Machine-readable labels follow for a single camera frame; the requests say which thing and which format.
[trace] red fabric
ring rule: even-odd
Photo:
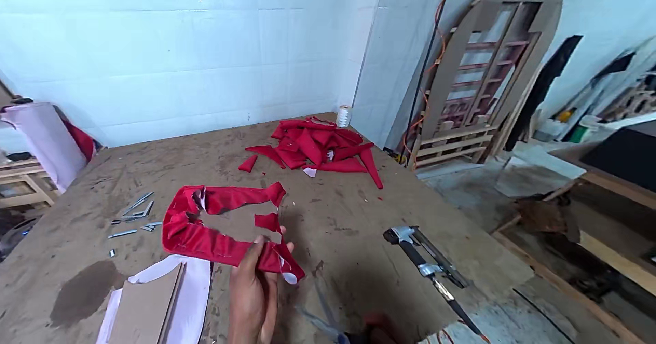
[[[353,142],[345,139],[340,134],[335,133],[335,135],[332,136],[332,139],[337,143],[338,148],[353,147]]]
[[[355,131],[339,128],[335,123],[316,117],[308,117],[305,120],[282,120],[272,138],[278,139],[275,148],[263,145],[248,147],[246,150],[266,155],[282,169],[286,165],[290,169],[309,167],[321,171],[368,172],[376,186],[382,189],[381,178],[371,153],[373,143],[363,145],[363,138]],[[334,151],[332,160],[327,155],[329,150]],[[308,159],[312,161],[311,165],[307,164]]]
[[[334,171],[339,173],[365,173],[367,169],[360,164],[355,158],[346,158],[342,161],[328,162],[321,165],[307,165],[303,166],[304,169],[316,169],[319,171]]]
[[[371,175],[373,182],[376,183],[376,187],[378,187],[378,189],[382,189],[382,181],[381,178],[378,176],[378,170],[376,169],[376,164],[373,162],[373,155],[371,154],[371,148],[366,148],[365,150],[360,152],[360,159],[362,160],[362,163],[365,164],[365,167],[367,168],[367,171]]]
[[[284,150],[280,146],[275,147],[274,150],[280,155],[285,164],[292,170],[298,169],[299,167],[306,164],[306,156],[303,153],[299,152],[290,152]]]
[[[322,150],[317,146],[314,139],[312,139],[309,130],[304,129],[303,133],[296,140],[296,143],[299,143],[300,151],[307,155],[310,161],[314,162],[315,165],[323,162]]]
[[[182,187],[168,206],[162,224],[162,247],[169,253],[207,259],[212,262],[239,266],[249,242],[239,242],[218,230],[203,226],[198,219],[200,210],[192,195],[205,191],[205,208],[210,215],[231,211],[245,204],[271,201],[276,207],[285,195],[279,182],[266,189],[237,187]],[[267,242],[257,268],[270,273],[291,273],[297,281],[305,276],[285,245],[277,214],[255,215],[256,226],[280,233],[281,242]]]
[[[340,137],[347,139],[355,145],[362,143],[362,137],[360,137],[360,134],[356,133],[355,131],[348,129],[335,129],[334,132],[335,134],[338,134]]]
[[[325,147],[325,145],[328,143],[328,140],[332,138],[332,131],[312,130],[310,131],[310,136],[312,136],[312,139],[315,139],[317,143]]]
[[[91,161],[91,158],[93,158],[93,156],[96,154],[96,145],[93,142],[93,138],[89,137],[89,135],[78,129],[72,123],[66,120],[62,120],[62,122],[64,123],[64,126],[66,126],[68,132],[71,134],[71,137],[73,137],[73,140],[80,148],[80,151],[82,151],[82,154],[84,154],[86,162],[88,163]]]
[[[250,150],[251,152],[263,154],[272,160],[275,161],[276,164],[280,165],[281,169],[286,168],[285,165],[283,164],[283,160],[280,158],[278,153],[274,151],[274,148],[271,146],[255,146],[255,147],[248,147],[246,150]]]
[[[285,136],[285,130],[282,128],[280,124],[278,124],[278,127],[275,128],[274,133],[271,134],[271,138],[283,139],[284,136]]]
[[[302,133],[303,133],[303,129],[287,130],[287,136],[293,141],[296,141]]]
[[[332,157],[333,161],[340,161],[344,158],[353,157],[354,155],[360,154],[363,150],[373,147],[373,143],[367,143],[365,145],[359,145],[356,147],[347,147],[347,148],[336,148],[334,150],[334,156]]]
[[[252,170],[252,167],[255,165],[255,160],[257,160],[256,154],[248,157],[248,160],[245,160],[244,163],[238,167],[238,169],[249,173]]]
[[[280,140],[280,142],[278,142],[278,148],[289,152],[298,152],[299,144],[296,143],[296,140],[292,140],[289,137],[284,137]]]

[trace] white fabric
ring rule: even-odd
[[[173,315],[170,317],[167,344],[196,344],[201,338],[205,309],[209,297],[210,263],[204,259],[185,257],[179,255],[168,256],[160,262],[131,276],[127,281],[131,283],[144,283],[166,275],[179,263],[184,263],[185,272],[178,297],[174,305]],[[122,289],[112,291],[107,304],[105,317],[100,325],[96,344],[107,344],[110,340],[111,328],[114,325],[116,311],[121,300]]]
[[[5,108],[2,120],[25,134],[29,151],[61,192],[86,166],[86,158],[62,119],[47,102],[28,103]]]

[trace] white fabric roll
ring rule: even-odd
[[[28,103],[4,109],[2,120],[25,135],[29,151],[37,157],[57,188],[64,192],[86,166],[86,158],[73,140],[54,106]]]

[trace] white fabric scrap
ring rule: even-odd
[[[308,174],[309,177],[315,177],[317,175],[317,170],[316,169],[310,169],[309,167],[303,169],[303,172]]]
[[[209,297],[211,273],[209,261],[172,255],[127,279],[133,284],[149,282],[166,275],[180,263],[185,264],[185,272],[180,283],[173,315],[170,317],[167,344],[198,343],[200,340]],[[107,344],[110,341],[110,333],[116,319],[121,293],[122,289],[111,292],[96,344]]]

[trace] thread spool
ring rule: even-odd
[[[337,127],[349,127],[351,123],[351,106],[339,106]]]

